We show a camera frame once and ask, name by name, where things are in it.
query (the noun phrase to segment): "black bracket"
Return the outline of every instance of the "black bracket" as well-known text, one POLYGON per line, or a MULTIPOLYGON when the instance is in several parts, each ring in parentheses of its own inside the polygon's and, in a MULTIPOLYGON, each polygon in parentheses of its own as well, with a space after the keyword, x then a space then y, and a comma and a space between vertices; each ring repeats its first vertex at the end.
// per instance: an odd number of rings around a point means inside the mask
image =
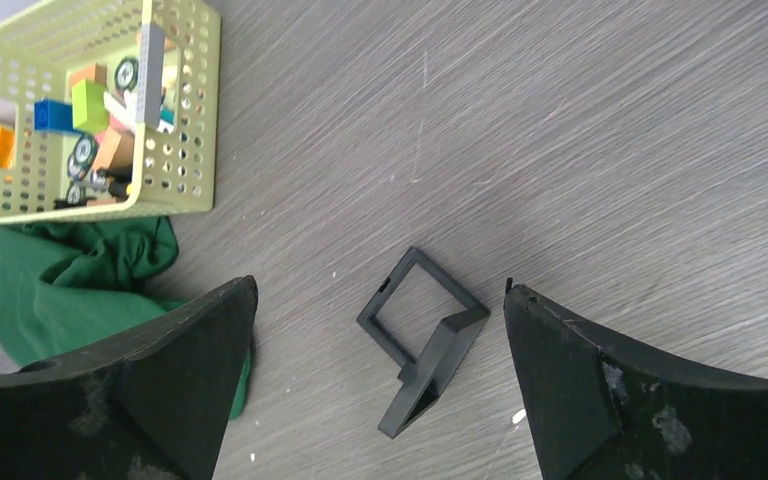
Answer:
POLYGON ((360 326, 402 367, 398 377, 402 387, 378 424, 378 430, 395 438, 437 402, 489 316, 487 307, 427 255, 415 247, 408 249, 358 315, 360 326), (440 321, 418 359, 414 359, 376 317, 414 265, 422 267, 466 308, 440 321))

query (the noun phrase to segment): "wood grain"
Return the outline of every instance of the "wood grain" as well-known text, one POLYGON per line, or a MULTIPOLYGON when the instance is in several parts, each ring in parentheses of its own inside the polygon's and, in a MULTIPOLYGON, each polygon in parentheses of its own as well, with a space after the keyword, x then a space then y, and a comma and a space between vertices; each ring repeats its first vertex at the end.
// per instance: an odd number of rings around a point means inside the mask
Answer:
MULTIPOLYGON (((511 423, 506 276, 768 377, 768 0, 210 3, 216 208, 174 219, 181 258, 152 288, 260 286, 216 478, 540 478, 511 423), (493 316, 389 440, 398 369, 355 317, 410 245, 493 316)), ((406 286, 385 317, 417 349, 451 305, 406 286)))

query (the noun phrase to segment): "yellow plastic basket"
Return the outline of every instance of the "yellow plastic basket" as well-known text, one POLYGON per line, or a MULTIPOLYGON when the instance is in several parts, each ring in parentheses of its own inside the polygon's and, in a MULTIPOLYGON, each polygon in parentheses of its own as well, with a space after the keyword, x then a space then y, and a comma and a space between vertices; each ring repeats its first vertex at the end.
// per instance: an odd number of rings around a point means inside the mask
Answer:
MULTIPOLYGON (((219 38, 219 14, 201 0, 48 0, 1 23, 0 98, 15 102, 17 114, 13 163, 0 168, 0 224, 87 222, 210 210, 216 168, 219 38), (136 34, 151 24, 176 44, 165 55, 160 53, 164 58, 159 64, 178 68, 174 132, 159 133, 144 122, 137 123, 127 201, 54 210, 54 200, 63 198, 70 184, 66 160, 75 137, 35 132, 34 102, 67 101, 70 73, 92 63, 107 64, 109 85, 117 59, 134 55, 142 67, 144 55, 153 51, 146 48, 146 39, 138 45, 136 34)), ((139 95, 146 93, 142 82, 138 89, 139 95)))

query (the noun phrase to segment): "green cloth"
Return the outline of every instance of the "green cloth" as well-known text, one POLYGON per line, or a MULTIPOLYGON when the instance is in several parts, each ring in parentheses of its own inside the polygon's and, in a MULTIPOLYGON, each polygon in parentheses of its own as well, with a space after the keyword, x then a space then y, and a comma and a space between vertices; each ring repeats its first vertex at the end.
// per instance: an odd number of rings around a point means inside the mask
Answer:
MULTIPOLYGON (((178 256, 167 218, 0 227, 0 343, 19 365, 81 348, 184 302, 137 293, 178 256)), ((231 418, 242 412, 246 357, 231 418)))

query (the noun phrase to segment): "gray basket handle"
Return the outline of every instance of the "gray basket handle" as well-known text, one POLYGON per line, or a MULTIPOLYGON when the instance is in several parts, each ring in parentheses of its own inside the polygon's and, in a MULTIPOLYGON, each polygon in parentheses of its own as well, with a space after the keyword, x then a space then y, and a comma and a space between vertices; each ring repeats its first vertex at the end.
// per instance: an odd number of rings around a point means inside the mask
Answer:
POLYGON ((163 56, 166 32, 154 23, 142 26, 140 68, 137 76, 137 123, 160 126, 160 94, 163 89, 163 56))

